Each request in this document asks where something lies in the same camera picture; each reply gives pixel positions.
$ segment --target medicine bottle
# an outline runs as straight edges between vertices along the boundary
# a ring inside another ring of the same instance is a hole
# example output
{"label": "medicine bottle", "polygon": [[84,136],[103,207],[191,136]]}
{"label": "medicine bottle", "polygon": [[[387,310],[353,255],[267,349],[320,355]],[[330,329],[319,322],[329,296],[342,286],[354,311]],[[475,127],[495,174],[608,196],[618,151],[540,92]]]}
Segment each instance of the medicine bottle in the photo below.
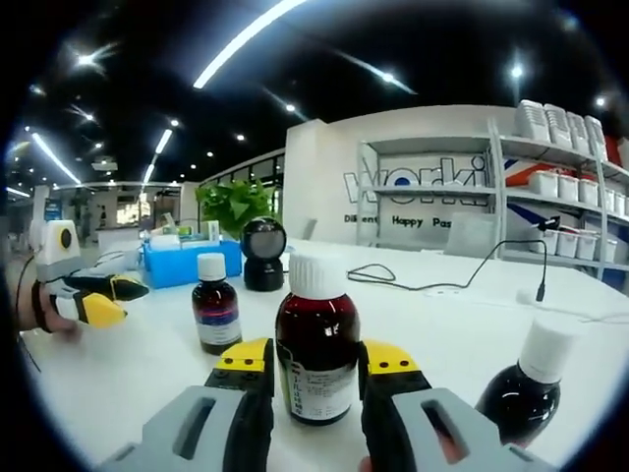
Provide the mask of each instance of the medicine bottle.
{"label": "medicine bottle", "polygon": [[202,349],[215,356],[243,340],[236,290],[225,281],[222,253],[197,257],[200,283],[193,290],[193,310]]}
{"label": "medicine bottle", "polygon": [[339,258],[293,253],[288,278],[291,293],[275,321],[286,408],[302,423],[329,425],[347,414],[356,393],[358,313]]}
{"label": "medicine bottle", "polygon": [[491,380],[476,408],[496,424],[502,443],[527,447],[548,426],[578,330],[550,316],[534,320],[518,363]]}

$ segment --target black ceiling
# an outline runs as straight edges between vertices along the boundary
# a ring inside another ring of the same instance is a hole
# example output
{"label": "black ceiling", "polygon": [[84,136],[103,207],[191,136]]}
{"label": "black ceiling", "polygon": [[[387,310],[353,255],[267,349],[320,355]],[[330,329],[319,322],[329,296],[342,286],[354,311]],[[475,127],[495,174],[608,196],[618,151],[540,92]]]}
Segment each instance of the black ceiling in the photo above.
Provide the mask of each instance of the black ceiling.
{"label": "black ceiling", "polygon": [[[525,68],[522,97],[598,113],[608,133],[620,133],[626,12],[604,5],[582,14],[572,2],[574,28],[565,10],[529,1],[309,0],[253,38],[203,89],[193,88],[209,61],[277,2],[108,2],[50,58],[35,81],[45,94],[29,95],[13,146],[38,132],[84,182],[138,181],[177,119],[151,180],[201,180],[282,148],[286,130],[304,120],[438,104],[512,106],[508,70],[516,58]],[[75,67],[75,51],[107,45],[111,55],[97,61],[102,74]],[[391,72],[415,93],[359,62]],[[601,93],[610,101],[604,112],[594,107]],[[287,112],[286,103],[299,113]],[[10,186],[30,187],[44,176],[72,183],[33,143],[19,148],[9,155]],[[103,156],[118,164],[111,176],[90,167]]]}

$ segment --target green plant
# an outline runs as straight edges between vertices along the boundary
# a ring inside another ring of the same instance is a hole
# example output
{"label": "green plant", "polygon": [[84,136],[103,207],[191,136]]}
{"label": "green plant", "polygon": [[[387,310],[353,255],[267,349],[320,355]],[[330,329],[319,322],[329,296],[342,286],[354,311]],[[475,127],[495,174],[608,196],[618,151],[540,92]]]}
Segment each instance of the green plant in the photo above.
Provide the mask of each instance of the green plant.
{"label": "green plant", "polygon": [[245,225],[259,216],[272,216],[270,198],[272,188],[255,183],[235,180],[231,184],[215,184],[197,189],[201,219],[218,220],[223,231],[234,239],[240,239]]}

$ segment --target white container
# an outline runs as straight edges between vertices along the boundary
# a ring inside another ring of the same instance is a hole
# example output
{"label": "white container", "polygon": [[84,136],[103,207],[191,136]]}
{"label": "white container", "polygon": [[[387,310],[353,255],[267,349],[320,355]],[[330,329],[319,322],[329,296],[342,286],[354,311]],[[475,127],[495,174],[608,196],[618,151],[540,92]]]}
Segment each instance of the white container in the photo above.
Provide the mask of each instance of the white container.
{"label": "white container", "polygon": [[570,127],[568,126],[566,111],[550,103],[543,106],[543,111],[548,121],[550,140],[558,146],[571,149],[572,138],[570,136]]}
{"label": "white container", "polygon": [[559,231],[557,237],[557,255],[563,258],[574,259],[577,255],[577,241],[579,235],[577,231],[572,228],[567,228],[567,231]]}
{"label": "white container", "polygon": [[626,210],[625,204],[627,203],[627,197],[625,197],[625,195],[621,194],[620,192],[614,192],[613,194],[616,200],[616,205],[614,207],[615,213],[619,216],[624,216],[625,210]]}
{"label": "white container", "polygon": [[559,175],[559,198],[568,202],[579,202],[579,179],[570,175]]}
{"label": "white container", "polygon": [[599,206],[599,182],[590,179],[579,180],[579,202]]}
{"label": "white container", "polygon": [[545,197],[559,197],[559,177],[554,172],[538,170],[529,177],[532,192]]}
{"label": "white container", "polygon": [[540,103],[522,100],[515,110],[515,132],[535,141],[550,142],[548,121]]}
{"label": "white container", "polygon": [[605,207],[608,213],[616,213],[616,196],[611,189],[605,189]]}
{"label": "white container", "polygon": [[588,131],[586,130],[586,122],[583,116],[576,113],[566,113],[568,118],[568,126],[570,126],[570,138],[572,139],[572,148],[583,154],[590,153],[590,141],[588,140]]}
{"label": "white container", "polygon": [[[599,250],[597,251],[597,259],[600,261],[600,244],[601,244],[602,239],[599,238],[599,243],[597,244]],[[605,262],[606,263],[613,263],[614,258],[616,256],[616,247],[618,246],[618,241],[615,241],[613,239],[608,239],[607,240],[607,247],[606,249],[606,253],[605,253]]]}
{"label": "white container", "polygon": [[605,147],[605,136],[602,133],[602,124],[594,116],[586,116],[586,131],[590,143],[590,153],[600,160],[607,160],[607,148]]}
{"label": "white container", "polygon": [[593,261],[599,238],[595,231],[580,231],[577,240],[577,259]]}
{"label": "white container", "polygon": [[[546,243],[546,250],[549,256],[554,256],[557,251],[557,238],[559,231],[554,229],[547,229],[546,231],[540,231],[538,227],[531,228],[531,239],[541,239]],[[534,253],[543,254],[542,243],[530,243],[529,249]]]}

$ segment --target blue box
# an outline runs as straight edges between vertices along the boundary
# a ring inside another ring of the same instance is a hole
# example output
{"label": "blue box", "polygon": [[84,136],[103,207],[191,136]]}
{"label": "blue box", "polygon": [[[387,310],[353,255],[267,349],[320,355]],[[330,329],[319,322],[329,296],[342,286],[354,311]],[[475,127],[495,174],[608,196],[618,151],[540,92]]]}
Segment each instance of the blue box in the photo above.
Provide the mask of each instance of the blue box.
{"label": "blue box", "polygon": [[205,246],[181,250],[153,251],[143,244],[144,269],[147,283],[152,288],[175,287],[199,281],[197,256],[223,253],[228,277],[237,277],[243,271],[243,253],[240,243],[221,241],[220,246]]}

